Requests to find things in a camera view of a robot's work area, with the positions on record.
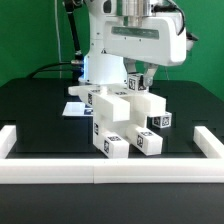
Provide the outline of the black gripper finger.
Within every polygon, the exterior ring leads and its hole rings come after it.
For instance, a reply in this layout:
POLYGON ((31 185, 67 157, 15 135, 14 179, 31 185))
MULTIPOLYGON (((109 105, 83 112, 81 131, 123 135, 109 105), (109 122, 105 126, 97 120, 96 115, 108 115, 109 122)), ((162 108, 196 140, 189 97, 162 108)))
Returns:
POLYGON ((123 63, 128 77, 139 75, 136 70, 136 61, 134 59, 124 58, 123 63))
POLYGON ((153 84, 154 75, 158 69, 156 64, 145 63, 143 73, 143 84, 145 87, 150 87, 153 84))

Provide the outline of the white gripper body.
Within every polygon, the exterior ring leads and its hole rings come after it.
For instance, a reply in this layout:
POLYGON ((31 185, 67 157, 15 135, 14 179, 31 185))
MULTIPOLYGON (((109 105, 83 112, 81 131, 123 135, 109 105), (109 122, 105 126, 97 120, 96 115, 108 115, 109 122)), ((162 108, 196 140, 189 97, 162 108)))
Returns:
POLYGON ((186 59, 186 30, 177 34, 171 17, 147 17, 141 27, 106 22, 104 49, 108 54, 162 66, 176 66, 186 59))

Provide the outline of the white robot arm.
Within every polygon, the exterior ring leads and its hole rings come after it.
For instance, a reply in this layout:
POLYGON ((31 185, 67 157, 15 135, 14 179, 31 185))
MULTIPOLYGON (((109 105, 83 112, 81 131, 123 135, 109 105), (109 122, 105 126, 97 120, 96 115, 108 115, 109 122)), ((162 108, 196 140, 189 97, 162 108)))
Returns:
POLYGON ((173 0, 80 0, 90 21, 90 50, 83 80, 152 85, 160 66, 179 66, 198 37, 186 29, 185 14, 173 0))

